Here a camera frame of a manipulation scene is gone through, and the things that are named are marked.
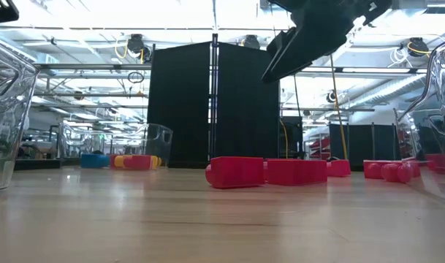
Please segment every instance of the yellow cable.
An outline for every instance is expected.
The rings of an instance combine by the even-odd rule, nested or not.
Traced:
[[[281,122],[282,128],[284,129],[284,135],[286,135],[286,159],[289,158],[289,140],[287,139],[287,130],[286,127],[284,126],[284,123],[279,120]]]
[[[413,48],[411,47],[411,44],[412,44],[412,42],[409,42],[409,43],[407,44],[407,48],[408,48],[409,50],[411,50],[411,51],[414,51],[415,53],[420,53],[420,54],[431,54],[431,53],[432,53],[431,51],[421,51],[421,50],[413,49]]]
[[[334,60],[332,59],[332,54],[330,55],[330,60],[331,60],[331,72],[332,72],[332,84],[333,84],[333,88],[334,88],[334,96],[336,97],[335,108],[338,111],[339,126],[341,128],[342,149],[344,151],[344,159],[348,160],[347,159],[347,148],[346,148],[346,137],[344,136],[344,127],[342,126],[342,117],[341,117],[341,112],[339,110],[338,90],[336,89],[336,76],[334,73]]]
[[[126,44],[125,44],[125,54],[122,56],[120,55],[120,53],[118,53],[118,49],[117,49],[117,44],[118,44],[118,39],[115,43],[115,54],[117,55],[117,57],[119,58],[125,58],[126,57],[126,52],[128,52],[128,40],[126,40]]]

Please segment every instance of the clear plastic bin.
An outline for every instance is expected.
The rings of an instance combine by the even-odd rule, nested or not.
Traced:
[[[396,118],[408,184],[445,199],[445,43],[430,56],[422,96]]]
[[[173,131],[159,124],[142,124],[123,130],[97,130],[60,124],[61,159],[80,158],[84,153],[150,155],[167,166],[172,147]]]
[[[38,73],[0,45],[0,188],[11,181]]]

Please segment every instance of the red plastic block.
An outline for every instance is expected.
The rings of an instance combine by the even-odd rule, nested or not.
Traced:
[[[110,168],[111,169],[117,169],[115,166],[115,157],[118,156],[117,154],[113,154],[110,156]]]
[[[263,158],[217,157],[206,168],[206,180],[219,189],[262,186],[265,184]]]
[[[327,176],[329,177],[347,177],[351,174],[351,166],[347,160],[335,160],[331,161],[331,165],[328,166]]]
[[[280,186],[301,186],[327,182],[326,161],[268,159],[267,182]]]
[[[381,167],[384,162],[379,161],[363,161],[363,171],[367,179],[383,179],[381,176]]]
[[[398,179],[401,183],[408,183],[412,179],[411,163],[405,163],[398,168]]]
[[[149,170],[151,168],[151,156],[136,155],[123,160],[125,168],[135,170]]]
[[[385,164],[381,168],[381,176],[383,176],[387,182],[400,183],[398,177],[399,167],[399,164]]]

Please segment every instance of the black fabric screen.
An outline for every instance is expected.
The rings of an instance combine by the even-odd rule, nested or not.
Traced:
[[[398,139],[393,137],[394,126],[375,125],[375,160],[400,159]],[[351,166],[363,165],[363,160],[373,160],[373,135],[371,125],[344,126],[346,147]],[[339,125],[330,124],[331,156],[344,158]]]
[[[148,122],[173,130],[169,167],[208,163],[209,44],[154,53]]]
[[[349,154],[349,144],[348,142],[348,126],[344,126],[344,135],[346,138],[346,149],[347,154]],[[339,125],[330,124],[330,150],[331,150],[331,157],[336,157],[339,159],[344,159],[344,150],[342,147],[342,138],[341,138],[341,127]]]
[[[264,84],[266,51],[219,44],[215,156],[278,157],[279,83]]]
[[[362,166],[363,160],[373,159],[371,125],[349,125],[349,162]]]
[[[400,160],[395,126],[375,125],[375,160]]]

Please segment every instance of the blue block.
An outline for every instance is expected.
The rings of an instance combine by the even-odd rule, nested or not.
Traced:
[[[100,154],[81,155],[81,168],[103,168],[110,165],[110,157]]]

